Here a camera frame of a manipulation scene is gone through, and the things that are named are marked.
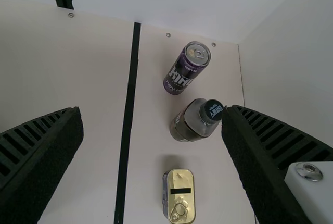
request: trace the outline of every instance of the bottle cap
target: bottle cap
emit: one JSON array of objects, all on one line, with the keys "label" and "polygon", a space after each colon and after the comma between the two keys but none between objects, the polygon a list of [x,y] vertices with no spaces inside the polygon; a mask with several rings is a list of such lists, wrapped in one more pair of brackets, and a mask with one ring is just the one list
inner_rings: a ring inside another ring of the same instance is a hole
[{"label": "bottle cap", "polygon": [[215,124],[222,119],[223,105],[217,100],[211,99],[200,106],[200,117],[207,124]]}]

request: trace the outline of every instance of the beverage can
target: beverage can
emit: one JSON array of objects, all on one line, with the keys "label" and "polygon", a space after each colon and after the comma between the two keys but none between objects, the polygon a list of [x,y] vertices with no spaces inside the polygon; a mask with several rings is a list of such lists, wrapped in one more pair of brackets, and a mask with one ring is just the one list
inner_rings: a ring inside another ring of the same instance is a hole
[{"label": "beverage can", "polygon": [[181,94],[209,64],[211,53],[199,42],[188,43],[166,74],[163,86],[172,95]]}]

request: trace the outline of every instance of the metal bolt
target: metal bolt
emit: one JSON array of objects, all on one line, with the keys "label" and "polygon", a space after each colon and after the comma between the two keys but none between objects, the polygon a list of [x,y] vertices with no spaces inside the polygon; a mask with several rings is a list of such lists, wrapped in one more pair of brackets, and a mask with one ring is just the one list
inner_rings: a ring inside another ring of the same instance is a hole
[{"label": "metal bolt", "polygon": [[321,181],[324,177],[319,168],[311,163],[298,163],[295,169],[301,177],[310,181]]}]

